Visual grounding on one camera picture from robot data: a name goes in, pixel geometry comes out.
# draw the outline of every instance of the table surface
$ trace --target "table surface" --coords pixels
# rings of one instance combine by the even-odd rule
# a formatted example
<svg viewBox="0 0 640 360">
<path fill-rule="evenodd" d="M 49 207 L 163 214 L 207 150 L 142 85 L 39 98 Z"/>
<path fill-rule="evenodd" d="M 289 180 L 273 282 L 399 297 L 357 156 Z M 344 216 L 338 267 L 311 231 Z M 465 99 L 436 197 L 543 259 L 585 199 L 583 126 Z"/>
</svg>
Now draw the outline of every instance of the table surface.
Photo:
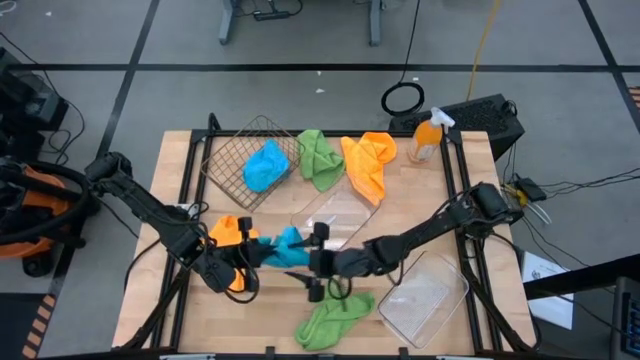
<svg viewBox="0 0 640 360">
<path fill-rule="evenodd" d="M 190 131 L 168 131 L 164 134 L 158 163 L 151 185 L 151 193 L 160 201 L 171 204 L 178 199 L 180 184 L 189 147 Z M 493 157 L 486 133 L 463 133 L 464 150 L 472 184 L 480 181 L 498 185 Z M 225 143 L 226 138 L 215 138 L 213 151 Z M 446 182 L 439 150 L 433 160 L 416 165 L 409 162 L 406 149 L 410 138 L 395 139 L 397 157 L 385 165 L 384 182 L 386 197 L 369 222 L 354 235 L 346 246 L 359 246 L 366 239 L 383 234 L 398 234 L 430 217 L 447 199 Z M 334 149 L 342 152 L 339 138 L 329 138 Z M 450 155 L 456 188 L 461 189 L 455 150 Z M 200 169 L 203 146 L 196 154 L 196 170 Z M 193 201 L 199 171 L 191 179 L 190 201 Z M 252 216 L 254 227 L 261 235 L 279 234 L 290 225 L 291 216 L 301 211 L 318 192 L 310 181 L 304 181 L 299 171 L 283 182 L 253 213 L 249 214 L 207 180 L 204 200 L 211 208 L 201 220 L 210 227 L 224 215 Z M 511 238 L 509 227 L 501 225 L 496 232 Z M 143 224 L 136 253 L 157 238 L 150 226 Z M 437 253 L 458 266 L 457 249 L 452 232 L 421 247 Z M 420 251 L 414 251 L 407 264 Z M 489 238 L 485 256 L 490 274 L 494 301 L 511 326 L 525 342 L 532 345 L 535 334 L 527 301 L 520 279 L 516 255 L 501 240 Z M 147 318 L 159 298 L 166 251 L 158 246 L 146 254 L 131 272 L 118 326 L 113 339 L 114 346 L 121 345 L 135 333 Z M 248 304 L 231 302 L 224 294 L 215 294 L 199 276 L 191 276 L 188 301 L 179 350 L 182 352 L 264 353 L 265 347 L 275 346 L 277 353 L 305 353 L 294 340 L 296 327 L 310 317 L 316 304 L 308 303 L 302 284 L 282 274 L 282 269 L 259 269 L 260 294 Z M 376 301 L 391 288 L 386 277 L 354 279 L 354 291 L 371 291 Z M 486 325 L 486 312 L 476 298 L 478 316 L 485 348 L 490 349 L 490 335 Z M 168 345 L 174 306 L 167 311 L 162 344 Z M 397 354 L 398 348 L 407 346 L 382 322 L 377 311 L 360 320 L 340 343 L 323 351 L 337 354 Z M 473 346 L 469 330 L 466 304 L 463 301 L 444 324 L 431 343 L 423 349 L 413 349 L 411 354 L 472 354 Z"/>
</svg>

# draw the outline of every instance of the transparent plastic tray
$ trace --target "transparent plastic tray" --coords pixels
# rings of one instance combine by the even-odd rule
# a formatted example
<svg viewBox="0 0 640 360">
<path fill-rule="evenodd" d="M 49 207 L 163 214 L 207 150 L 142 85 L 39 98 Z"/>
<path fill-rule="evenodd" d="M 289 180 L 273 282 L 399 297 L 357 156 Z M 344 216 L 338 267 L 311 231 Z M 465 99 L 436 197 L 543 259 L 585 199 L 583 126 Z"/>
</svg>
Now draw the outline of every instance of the transparent plastic tray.
<svg viewBox="0 0 640 360">
<path fill-rule="evenodd" d="M 378 210 L 369 200 L 353 189 L 349 178 L 343 176 L 331 189 L 318 195 L 302 211 L 291 217 L 291 225 L 307 238 L 313 232 L 313 224 L 323 222 L 330 227 L 325 248 L 338 250 Z"/>
<path fill-rule="evenodd" d="M 440 331 L 469 291 L 447 260 L 423 252 L 378 305 L 384 323 L 404 342 L 422 349 Z"/>
</svg>

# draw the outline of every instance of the orange cloth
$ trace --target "orange cloth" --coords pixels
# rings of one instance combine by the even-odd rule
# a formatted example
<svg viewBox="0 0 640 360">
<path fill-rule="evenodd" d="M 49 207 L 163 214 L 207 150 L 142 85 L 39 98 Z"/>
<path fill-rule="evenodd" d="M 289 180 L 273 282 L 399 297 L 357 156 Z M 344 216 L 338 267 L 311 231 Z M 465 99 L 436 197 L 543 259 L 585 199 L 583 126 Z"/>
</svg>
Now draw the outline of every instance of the orange cloth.
<svg viewBox="0 0 640 360">
<path fill-rule="evenodd" d="M 356 143 L 343 137 L 340 140 L 351 184 L 374 206 L 384 198 L 384 164 L 396 157 L 398 148 L 387 133 L 365 133 Z"/>
<path fill-rule="evenodd" d="M 238 229 L 238 217 L 231 215 L 221 217 L 216 226 L 209 231 L 209 236 L 218 242 L 218 246 L 240 244 L 242 242 L 242 233 Z M 249 230 L 249 237 L 257 238 L 258 236 L 257 230 Z M 229 289 L 234 291 L 244 290 L 244 276 L 240 273 L 240 270 L 236 269 L 236 279 L 231 283 Z"/>
</svg>

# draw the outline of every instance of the blue towel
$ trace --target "blue towel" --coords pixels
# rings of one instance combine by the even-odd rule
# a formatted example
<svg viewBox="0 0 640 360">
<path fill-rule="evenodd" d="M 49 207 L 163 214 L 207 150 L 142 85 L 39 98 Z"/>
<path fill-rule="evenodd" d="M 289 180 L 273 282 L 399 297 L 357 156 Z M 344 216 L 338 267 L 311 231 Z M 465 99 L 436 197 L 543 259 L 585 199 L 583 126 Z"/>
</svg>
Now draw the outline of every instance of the blue towel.
<svg viewBox="0 0 640 360">
<path fill-rule="evenodd" d="M 289 159 L 274 140 L 251 155 L 244 167 L 244 182 L 251 191 L 263 192 L 289 168 Z"/>
<path fill-rule="evenodd" d="M 289 249 L 290 244 L 302 242 L 302 236 L 300 236 L 298 229 L 293 226 L 286 227 L 282 235 L 276 236 L 273 243 L 271 243 L 271 238 L 266 236 L 259 237 L 258 241 L 262 244 L 275 246 L 276 253 L 263 261 L 263 264 L 279 268 L 309 266 L 309 253 L 304 248 Z"/>
</svg>

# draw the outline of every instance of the wire basket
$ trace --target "wire basket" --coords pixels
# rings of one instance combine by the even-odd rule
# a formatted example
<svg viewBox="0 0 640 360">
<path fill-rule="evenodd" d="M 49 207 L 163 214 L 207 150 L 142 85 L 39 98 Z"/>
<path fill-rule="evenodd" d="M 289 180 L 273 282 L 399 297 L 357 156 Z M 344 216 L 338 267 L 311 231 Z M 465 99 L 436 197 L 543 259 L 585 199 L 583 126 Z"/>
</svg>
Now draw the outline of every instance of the wire basket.
<svg viewBox="0 0 640 360">
<path fill-rule="evenodd" d="M 265 191 L 257 193 L 245 184 L 243 170 L 249 158 L 270 139 L 287 156 L 289 168 Z M 253 212 L 300 165 L 301 146 L 298 139 L 260 115 L 214 152 L 202 164 L 202 172 L 236 204 Z"/>
</svg>

